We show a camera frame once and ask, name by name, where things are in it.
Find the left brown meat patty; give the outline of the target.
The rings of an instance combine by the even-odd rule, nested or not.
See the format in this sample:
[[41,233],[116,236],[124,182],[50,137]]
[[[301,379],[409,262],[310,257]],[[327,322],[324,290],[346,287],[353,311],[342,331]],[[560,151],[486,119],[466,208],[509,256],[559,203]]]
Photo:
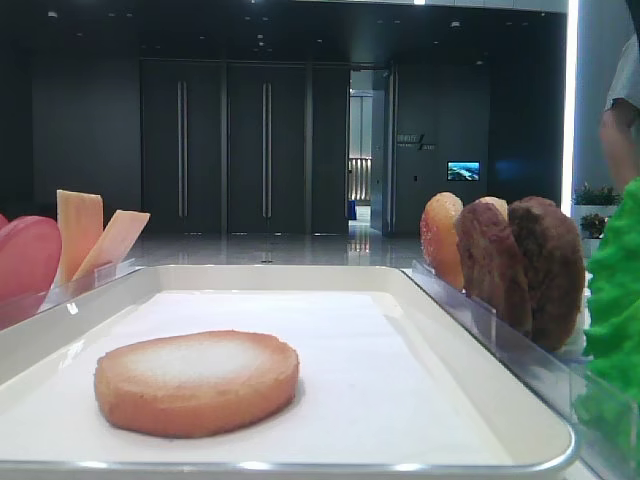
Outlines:
[[499,320],[529,337],[533,319],[528,280],[509,221],[479,199],[462,209],[455,229],[466,295],[491,306]]

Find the brown meat patty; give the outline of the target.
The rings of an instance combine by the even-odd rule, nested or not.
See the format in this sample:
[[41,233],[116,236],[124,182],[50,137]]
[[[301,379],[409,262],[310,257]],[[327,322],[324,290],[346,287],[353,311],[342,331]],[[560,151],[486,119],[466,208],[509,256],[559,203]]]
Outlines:
[[577,324],[585,267],[576,223],[551,200],[529,196],[513,202],[508,218],[524,257],[532,309],[531,339],[560,350]]
[[455,229],[466,295],[491,306],[499,320],[529,337],[533,319],[528,280],[509,221],[479,199],[462,209]]

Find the right orange cheese slice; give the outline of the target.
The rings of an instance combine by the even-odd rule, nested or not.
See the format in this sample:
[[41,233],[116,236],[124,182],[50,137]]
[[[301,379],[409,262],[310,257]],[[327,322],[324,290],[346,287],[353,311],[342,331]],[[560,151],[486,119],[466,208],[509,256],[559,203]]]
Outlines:
[[106,265],[119,264],[133,247],[150,217],[145,212],[116,210],[72,280]]

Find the orange cheese slice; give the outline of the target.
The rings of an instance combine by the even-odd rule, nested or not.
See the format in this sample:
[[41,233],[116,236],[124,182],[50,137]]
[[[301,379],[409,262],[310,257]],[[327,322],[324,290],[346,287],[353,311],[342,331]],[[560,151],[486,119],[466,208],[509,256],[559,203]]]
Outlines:
[[103,232],[100,195],[58,190],[57,223],[62,239],[60,284],[69,283]]
[[150,217],[145,212],[116,210],[72,280],[106,265],[119,264],[133,247]]

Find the bread slice on tray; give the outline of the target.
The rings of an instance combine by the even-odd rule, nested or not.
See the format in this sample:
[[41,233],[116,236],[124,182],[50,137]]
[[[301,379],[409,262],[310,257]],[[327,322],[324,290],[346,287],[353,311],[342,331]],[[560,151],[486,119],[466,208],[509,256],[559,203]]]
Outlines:
[[101,356],[100,413],[151,436],[200,438],[238,430],[287,408],[296,396],[297,351],[264,333],[217,330],[157,338]]

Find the right brown meat patty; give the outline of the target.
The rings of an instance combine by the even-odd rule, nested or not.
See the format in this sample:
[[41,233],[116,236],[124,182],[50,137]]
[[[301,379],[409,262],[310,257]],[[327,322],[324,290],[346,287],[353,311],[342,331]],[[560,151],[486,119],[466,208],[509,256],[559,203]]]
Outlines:
[[513,202],[508,218],[524,257],[532,309],[531,339],[560,350],[577,324],[585,267],[576,223],[551,200],[529,196]]

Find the left orange cheese slice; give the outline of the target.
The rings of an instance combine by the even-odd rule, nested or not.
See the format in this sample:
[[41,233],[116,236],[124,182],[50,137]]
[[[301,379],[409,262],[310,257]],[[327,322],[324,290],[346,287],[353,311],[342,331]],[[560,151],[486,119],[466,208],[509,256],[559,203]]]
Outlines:
[[100,195],[58,190],[57,223],[62,239],[60,284],[69,283],[103,232]]

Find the right red tomato slice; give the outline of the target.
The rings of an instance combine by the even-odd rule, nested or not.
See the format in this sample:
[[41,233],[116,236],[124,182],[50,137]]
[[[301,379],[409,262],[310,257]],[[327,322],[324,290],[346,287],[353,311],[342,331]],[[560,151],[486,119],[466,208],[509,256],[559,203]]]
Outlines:
[[61,233],[48,217],[22,216],[1,229],[1,302],[47,291],[62,252]]

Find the green lettuce leaf in holder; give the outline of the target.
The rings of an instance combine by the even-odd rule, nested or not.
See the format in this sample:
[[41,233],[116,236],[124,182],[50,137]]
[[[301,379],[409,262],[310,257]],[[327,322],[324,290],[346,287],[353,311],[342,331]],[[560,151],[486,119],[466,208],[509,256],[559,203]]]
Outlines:
[[634,463],[639,462],[639,180],[624,189],[588,263],[590,326],[585,354],[596,379],[576,412]]

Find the left bun slice top right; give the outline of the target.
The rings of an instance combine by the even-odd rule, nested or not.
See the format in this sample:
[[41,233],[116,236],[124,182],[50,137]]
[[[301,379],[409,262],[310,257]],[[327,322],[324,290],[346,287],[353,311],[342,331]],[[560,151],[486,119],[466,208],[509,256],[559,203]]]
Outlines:
[[462,201],[451,192],[440,192],[425,205],[420,221],[420,240],[427,263],[436,275],[460,291],[464,277],[457,249],[455,221]]

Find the bun slice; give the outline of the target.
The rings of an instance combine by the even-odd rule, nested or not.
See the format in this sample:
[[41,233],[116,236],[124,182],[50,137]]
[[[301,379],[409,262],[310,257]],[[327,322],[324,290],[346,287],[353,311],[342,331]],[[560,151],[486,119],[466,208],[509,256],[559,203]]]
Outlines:
[[455,221],[462,201],[451,192],[440,192],[425,205],[420,221],[420,240],[427,263],[436,275],[460,291],[464,277],[457,249]]
[[504,199],[486,196],[480,198],[480,201],[483,203],[488,203],[497,208],[497,210],[501,213],[505,220],[508,220],[508,204]]

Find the white rectangular tray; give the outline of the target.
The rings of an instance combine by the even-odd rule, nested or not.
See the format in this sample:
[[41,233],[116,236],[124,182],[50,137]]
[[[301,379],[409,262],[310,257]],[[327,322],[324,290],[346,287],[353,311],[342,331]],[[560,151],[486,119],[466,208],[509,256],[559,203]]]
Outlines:
[[[216,329],[297,350],[291,407],[197,440],[104,421],[100,356]],[[397,269],[146,267],[1,335],[5,479],[559,479],[578,454],[570,423]]]

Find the potted plants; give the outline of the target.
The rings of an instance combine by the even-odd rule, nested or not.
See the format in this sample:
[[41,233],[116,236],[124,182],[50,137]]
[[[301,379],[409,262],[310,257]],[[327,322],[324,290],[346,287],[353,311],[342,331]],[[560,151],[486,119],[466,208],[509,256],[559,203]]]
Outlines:
[[587,183],[573,194],[571,216],[583,239],[598,239],[604,233],[607,220],[621,202],[620,194],[612,186],[592,187]]

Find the clear acrylic holder left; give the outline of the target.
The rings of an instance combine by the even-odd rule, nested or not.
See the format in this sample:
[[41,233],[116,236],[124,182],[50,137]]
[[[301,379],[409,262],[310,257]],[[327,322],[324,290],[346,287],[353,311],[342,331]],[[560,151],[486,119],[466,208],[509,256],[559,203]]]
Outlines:
[[47,292],[29,294],[1,304],[1,330],[28,320],[36,314],[72,302],[85,293],[106,285],[140,269],[135,259],[119,264],[105,264],[67,284],[53,286]]

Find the clear acrylic holder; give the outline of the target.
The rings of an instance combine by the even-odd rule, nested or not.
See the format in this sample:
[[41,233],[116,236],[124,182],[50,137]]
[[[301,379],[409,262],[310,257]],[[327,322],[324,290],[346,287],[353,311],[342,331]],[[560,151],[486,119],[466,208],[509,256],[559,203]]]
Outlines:
[[85,293],[106,285],[140,269],[135,259],[119,264],[105,264],[67,284],[53,286],[47,292],[29,294],[1,304],[1,330],[28,320],[36,314],[72,302]]
[[639,403],[589,371],[584,357],[548,353],[439,279],[422,260],[411,277],[503,366],[577,428],[581,461],[600,479],[639,477]]

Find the person in grey shirt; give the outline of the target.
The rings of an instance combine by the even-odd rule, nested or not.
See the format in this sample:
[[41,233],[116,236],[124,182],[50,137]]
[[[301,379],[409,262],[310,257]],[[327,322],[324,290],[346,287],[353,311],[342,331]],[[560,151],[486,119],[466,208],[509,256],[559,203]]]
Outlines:
[[600,122],[604,158],[622,193],[639,176],[639,44],[632,35],[624,45],[609,87]]

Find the clear acrylic holder right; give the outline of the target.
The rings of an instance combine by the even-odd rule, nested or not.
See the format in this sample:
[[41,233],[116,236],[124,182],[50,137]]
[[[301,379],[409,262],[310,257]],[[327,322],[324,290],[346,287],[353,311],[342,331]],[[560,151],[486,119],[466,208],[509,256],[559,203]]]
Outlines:
[[503,366],[577,428],[581,461],[600,479],[639,477],[639,403],[589,371],[584,357],[548,353],[439,279],[422,260],[411,277]]

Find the wall monitor screen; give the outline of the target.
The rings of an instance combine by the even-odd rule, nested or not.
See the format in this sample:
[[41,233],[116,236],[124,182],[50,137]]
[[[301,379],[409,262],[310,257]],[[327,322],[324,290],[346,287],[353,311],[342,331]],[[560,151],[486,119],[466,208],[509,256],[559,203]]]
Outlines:
[[448,181],[478,181],[480,179],[479,162],[454,162],[447,163]]

